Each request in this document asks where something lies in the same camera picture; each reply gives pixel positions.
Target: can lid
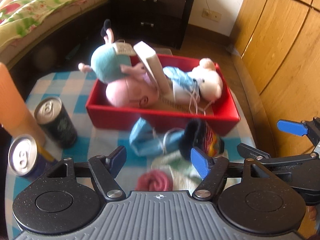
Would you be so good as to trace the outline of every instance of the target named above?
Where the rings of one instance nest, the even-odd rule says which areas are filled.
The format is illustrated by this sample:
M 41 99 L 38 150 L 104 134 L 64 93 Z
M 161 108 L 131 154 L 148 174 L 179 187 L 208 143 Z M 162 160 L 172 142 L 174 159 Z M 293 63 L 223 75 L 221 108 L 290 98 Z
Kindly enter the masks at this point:
M 26 175 L 35 165 L 37 154 L 37 145 L 34 138 L 27 134 L 20 135 L 10 146 L 8 164 L 15 174 Z
M 38 124 L 47 124 L 54 120 L 60 113 L 62 107 L 61 99 L 48 97 L 42 100 L 35 110 L 35 119 Z

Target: pink plush head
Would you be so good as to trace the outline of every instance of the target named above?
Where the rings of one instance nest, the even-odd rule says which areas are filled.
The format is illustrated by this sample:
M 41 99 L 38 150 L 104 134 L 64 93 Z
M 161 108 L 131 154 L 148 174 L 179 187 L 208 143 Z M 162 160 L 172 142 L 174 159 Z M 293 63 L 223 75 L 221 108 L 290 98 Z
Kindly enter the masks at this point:
M 109 83 L 106 96 L 115 107 L 145 108 L 158 101 L 159 91 L 144 80 L 128 76 Z

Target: baseboard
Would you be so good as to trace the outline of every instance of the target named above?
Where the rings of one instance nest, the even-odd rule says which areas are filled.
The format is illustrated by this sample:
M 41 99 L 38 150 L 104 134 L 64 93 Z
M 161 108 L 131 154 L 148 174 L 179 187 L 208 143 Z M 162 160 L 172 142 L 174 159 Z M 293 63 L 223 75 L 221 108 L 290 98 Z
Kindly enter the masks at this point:
M 228 36 L 192 24 L 188 24 L 186 35 L 197 36 L 223 46 L 230 44 L 230 38 Z
M 267 114 L 263 108 L 259 93 L 240 56 L 231 55 L 231 58 L 238 71 L 240 80 L 248 99 L 249 107 L 251 109 L 254 129 L 256 132 L 256 146 L 258 149 L 269 153 L 272 157 L 275 157 L 275 144 L 273 141 Z

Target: electrical outlet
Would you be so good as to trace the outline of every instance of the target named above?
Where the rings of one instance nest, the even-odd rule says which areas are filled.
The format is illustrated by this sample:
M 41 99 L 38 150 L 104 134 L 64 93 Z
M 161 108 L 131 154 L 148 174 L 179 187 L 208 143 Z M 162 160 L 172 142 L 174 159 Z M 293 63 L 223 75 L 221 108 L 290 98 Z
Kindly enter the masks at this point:
M 219 22 L 221 20 L 220 13 L 212 11 L 212 10 L 210 10 L 210 12 L 209 12 L 209 10 L 205 9 L 205 8 L 202 11 L 202 17 L 209 19 L 209 20 L 212 20 L 212 21 L 215 21 L 215 22 Z

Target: wooden floor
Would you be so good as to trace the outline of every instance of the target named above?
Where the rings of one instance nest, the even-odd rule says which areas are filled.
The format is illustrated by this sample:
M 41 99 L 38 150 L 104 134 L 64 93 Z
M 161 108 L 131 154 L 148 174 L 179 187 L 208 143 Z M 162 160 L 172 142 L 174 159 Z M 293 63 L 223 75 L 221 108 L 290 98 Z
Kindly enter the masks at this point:
M 231 55 L 224 46 L 203 40 L 195 36 L 185 36 L 181 50 L 171 49 L 172 54 L 184 57 L 205 58 L 208 57 L 217 62 L 221 68 L 228 86 L 236 95 L 244 116 L 247 119 L 253 138 L 255 138 L 254 125 L 250 107 L 238 72 L 233 64 Z

